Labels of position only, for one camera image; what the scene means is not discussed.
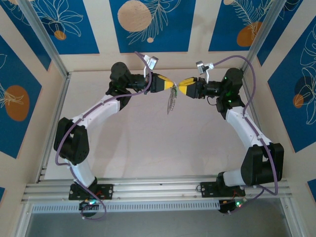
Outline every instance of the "metal grate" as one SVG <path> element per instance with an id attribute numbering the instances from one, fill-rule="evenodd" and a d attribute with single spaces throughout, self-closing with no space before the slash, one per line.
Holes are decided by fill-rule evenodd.
<path id="1" fill-rule="evenodd" d="M 107 212 L 136 211 L 187 211 L 187 210 L 219 210 L 218 200 L 205 201 L 148 201 L 148 202 L 109 202 Z M 78 213 L 78 203 L 36 204 L 32 213 Z M 103 211 L 103 206 L 96 206 L 86 212 Z"/>

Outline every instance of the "ventilation grille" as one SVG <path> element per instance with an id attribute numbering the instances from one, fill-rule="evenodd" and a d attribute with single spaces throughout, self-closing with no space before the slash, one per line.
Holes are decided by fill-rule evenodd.
<path id="1" fill-rule="evenodd" d="M 78 213 L 78 203 L 36 204 L 32 213 Z M 107 212 L 219 210 L 218 200 L 106 203 Z M 85 212 L 103 211 L 103 206 Z"/>

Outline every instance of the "beige circle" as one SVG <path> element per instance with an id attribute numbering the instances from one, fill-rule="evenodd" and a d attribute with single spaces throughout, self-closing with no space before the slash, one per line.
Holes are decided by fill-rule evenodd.
<path id="1" fill-rule="evenodd" d="M 10 3 L 13 3 L 14 5 L 17 5 L 17 1 L 16 0 L 8 0 Z"/>
<path id="2" fill-rule="evenodd" d="M 234 2 L 234 0 L 223 0 L 223 3 L 225 4 L 225 5 L 230 5 L 230 4 L 232 4 Z"/>
<path id="3" fill-rule="evenodd" d="M 147 39 L 147 42 L 148 42 L 148 43 L 152 43 L 152 42 L 154 42 L 154 39 L 151 38 L 151 37 L 149 37 L 149 38 Z"/>
<path id="4" fill-rule="evenodd" d="M 150 25 L 152 15 L 142 2 L 130 0 L 118 10 L 118 21 L 125 30 L 137 32 L 146 29 Z"/>

